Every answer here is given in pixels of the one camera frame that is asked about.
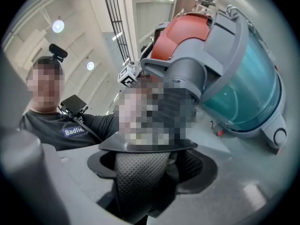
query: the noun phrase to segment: ceiling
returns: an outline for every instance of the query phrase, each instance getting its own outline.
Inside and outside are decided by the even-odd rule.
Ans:
[[[52,30],[57,19],[65,24],[61,33]],[[40,4],[12,33],[5,53],[25,80],[38,57],[51,55],[48,47],[52,43],[68,53],[61,64],[66,83],[62,100],[76,94],[88,104],[88,113],[104,115],[108,110],[111,113],[113,100],[123,87],[116,82],[118,71],[108,55],[90,0],[53,0]],[[90,61],[95,64],[91,71],[86,67]]]
[[[169,0],[133,0],[136,6],[136,40],[141,47],[150,42],[155,27],[169,20],[173,3]],[[64,30],[55,33],[52,24],[62,20]],[[122,57],[114,37],[105,0],[28,0],[16,15],[2,44],[5,54],[25,81],[40,56],[51,55],[54,43],[68,52],[61,64],[65,73],[62,100],[76,94],[89,106],[87,113],[111,113],[124,88],[117,83]],[[87,63],[95,64],[93,70]]]

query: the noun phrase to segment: gray panel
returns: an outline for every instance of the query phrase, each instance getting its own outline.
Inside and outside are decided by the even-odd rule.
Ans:
[[[145,70],[147,73],[150,73],[154,76],[164,77],[165,76],[165,68],[168,68],[172,65],[172,62],[152,59],[152,58],[144,58],[141,61],[141,68]]]
[[[170,22],[164,22],[164,23],[161,23],[161,24],[159,24],[159,25],[155,28],[155,30],[164,29],[164,28],[166,28],[166,27],[169,25],[169,23],[170,23]]]
[[[166,71],[164,81],[176,87],[185,88],[200,100],[206,82],[206,69],[195,60],[181,59]]]
[[[206,39],[204,50],[223,64],[230,54],[233,41],[233,34],[218,26],[213,26]]]
[[[240,159],[203,146],[197,150],[216,161],[216,180],[199,194],[176,196],[153,224],[235,224],[281,191]]]
[[[228,83],[238,70],[245,55],[249,35],[247,21],[242,15],[238,15],[233,19],[233,21],[235,21],[236,24],[236,34],[228,57],[223,62],[223,75],[218,79],[218,81],[205,89],[201,97],[202,103],[214,96],[222,87],[224,87],[224,85]]]
[[[214,25],[223,27],[226,30],[228,30],[230,33],[235,34],[236,26],[235,26],[234,22],[231,19],[229,19],[228,17],[226,17],[225,15],[223,15],[222,13],[218,13],[216,15]]]
[[[31,94],[2,52],[0,64],[0,75],[3,75],[0,78],[0,96],[3,101],[0,109],[0,126],[16,128],[31,99]]]
[[[88,171],[86,165],[86,156],[88,157],[87,152],[85,153],[86,156],[81,158],[81,161],[79,159],[77,160],[77,174],[72,174],[70,177],[61,163],[55,148],[51,145],[43,145],[43,149],[45,152],[47,172],[57,190],[57,194],[65,205],[70,224],[98,225],[100,221],[103,221],[105,224],[127,224],[99,207],[87,196],[87,194],[89,194],[87,193],[87,190],[90,189],[90,186],[93,186],[93,183],[95,182],[95,180],[91,179],[91,176],[88,176],[87,174],[95,176],[96,179],[98,178],[91,170]],[[84,154],[84,151],[81,149],[77,149],[77,151]],[[78,180],[74,179],[76,176],[85,176],[85,182],[82,180],[81,183],[78,183]],[[103,181],[105,180],[102,180],[101,185],[105,187],[105,182],[103,183]],[[95,189],[94,193],[97,193],[98,190],[101,189],[99,184],[97,187],[94,186],[93,188]]]
[[[69,224],[66,209],[44,163],[40,140],[21,130],[2,129],[1,171],[43,224]]]
[[[100,180],[87,165],[88,158],[98,152],[98,146],[59,151],[60,159],[66,160],[63,166],[68,170],[79,188],[94,202],[112,189],[112,180]]]
[[[174,62],[179,59],[194,59],[199,63],[209,67],[211,70],[216,72],[218,75],[223,74],[223,65],[216,60],[213,56],[208,54],[206,51],[203,50],[204,42],[192,38],[183,41],[178,45],[176,50],[173,53],[172,59],[170,62]]]

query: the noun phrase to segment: black mesh fabric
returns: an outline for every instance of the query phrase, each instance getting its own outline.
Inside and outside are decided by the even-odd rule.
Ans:
[[[176,166],[179,171],[180,183],[199,175],[203,162],[188,151],[181,151],[177,155]]]
[[[155,189],[165,173],[169,156],[169,152],[116,154],[118,199],[126,221],[136,223],[151,209]]]

